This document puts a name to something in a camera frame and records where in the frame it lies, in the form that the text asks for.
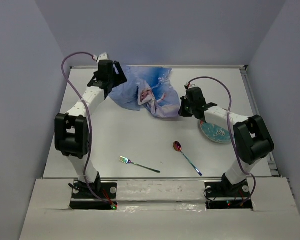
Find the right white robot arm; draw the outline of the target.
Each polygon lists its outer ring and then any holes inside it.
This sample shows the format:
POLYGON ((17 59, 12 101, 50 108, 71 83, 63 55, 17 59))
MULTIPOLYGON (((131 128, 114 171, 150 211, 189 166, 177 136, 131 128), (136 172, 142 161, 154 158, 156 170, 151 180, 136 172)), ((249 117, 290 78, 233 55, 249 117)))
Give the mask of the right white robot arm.
POLYGON ((236 160, 222 175, 217 187, 212 188, 225 197, 232 196, 242 188, 247 177, 255 179, 252 169, 275 148, 261 116, 238 115, 215 103, 207 103, 199 87, 186 88, 185 96, 181 97, 179 115, 195 117, 204 124, 228 131, 236 160))

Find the blue princess print cloth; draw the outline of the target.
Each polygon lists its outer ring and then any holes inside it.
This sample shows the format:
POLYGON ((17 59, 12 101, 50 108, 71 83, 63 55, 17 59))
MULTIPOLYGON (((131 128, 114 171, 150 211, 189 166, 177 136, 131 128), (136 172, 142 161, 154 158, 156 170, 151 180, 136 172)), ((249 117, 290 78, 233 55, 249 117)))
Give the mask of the blue princess print cloth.
POLYGON ((120 107, 139 111, 142 107, 155 118, 176 118, 181 107, 171 84, 171 68, 124 66, 127 82, 115 87, 109 97, 120 107))

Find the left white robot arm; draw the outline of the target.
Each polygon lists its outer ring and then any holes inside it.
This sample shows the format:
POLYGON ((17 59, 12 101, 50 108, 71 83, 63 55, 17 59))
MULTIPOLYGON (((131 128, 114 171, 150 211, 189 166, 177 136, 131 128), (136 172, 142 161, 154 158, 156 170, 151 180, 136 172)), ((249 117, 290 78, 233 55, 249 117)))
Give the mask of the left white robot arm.
POLYGON ((112 90, 127 82, 118 61, 100 60, 97 71, 77 103, 54 119, 55 149, 71 162, 77 173, 78 190, 94 198, 100 194, 100 174, 90 161, 92 153, 91 116, 112 90))

